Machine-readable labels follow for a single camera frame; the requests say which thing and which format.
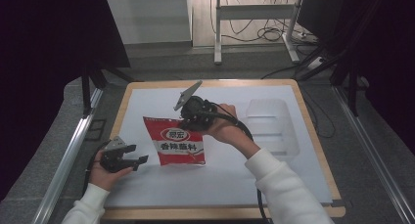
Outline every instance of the transparent plastic box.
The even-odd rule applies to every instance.
[[[253,99],[247,117],[241,119],[254,141],[283,161],[300,153],[296,131],[287,104],[281,99]]]

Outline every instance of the red snack bag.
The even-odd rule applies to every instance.
[[[160,164],[205,164],[203,137],[198,132],[179,128],[180,120],[143,117],[144,124],[159,154]]]

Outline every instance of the white wall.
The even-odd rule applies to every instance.
[[[191,40],[187,0],[108,0],[124,44]]]

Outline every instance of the white sleeve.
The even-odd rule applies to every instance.
[[[248,159],[245,166],[255,176],[256,186],[265,195],[275,224],[333,223],[320,202],[286,162],[261,149]]]
[[[74,203],[74,207],[67,213],[62,223],[100,223],[100,218],[105,212],[104,202],[109,193],[110,192],[89,183],[82,199]]]

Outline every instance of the gray floor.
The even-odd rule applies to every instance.
[[[223,64],[219,67],[213,64],[212,49],[192,49],[186,43],[146,47],[127,46],[126,49],[132,68],[122,68],[122,70],[145,81],[259,79],[275,69],[291,65],[288,53],[283,46],[225,48],[222,57]],[[293,71],[293,69],[282,71],[273,75],[272,78],[290,78]],[[306,82],[301,82],[300,88],[346,206],[346,216],[335,218],[335,222],[342,224],[402,223],[389,194],[335,97],[332,86],[328,82],[330,73],[330,70],[327,70]],[[106,121],[102,135],[92,130],[87,133],[87,140],[82,144],[81,152],[78,154],[49,223],[60,223],[72,203],[80,198],[86,163],[93,151],[108,140],[127,82],[110,73],[106,73],[106,77],[109,84],[104,89],[94,117],[97,122],[101,119]],[[0,223],[30,223],[33,219],[82,116],[81,100],[80,81],[77,79],[67,86],[65,101],[60,113],[37,154],[8,197],[1,202]],[[373,110],[365,99],[364,92],[359,92],[357,103],[359,119],[366,127],[381,158],[409,202],[414,203],[415,175],[410,169],[415,165],[414,156]],[[123,222],[104,221],[104,223]],[[257,223],[257,221],[251,220],[244,223]]]

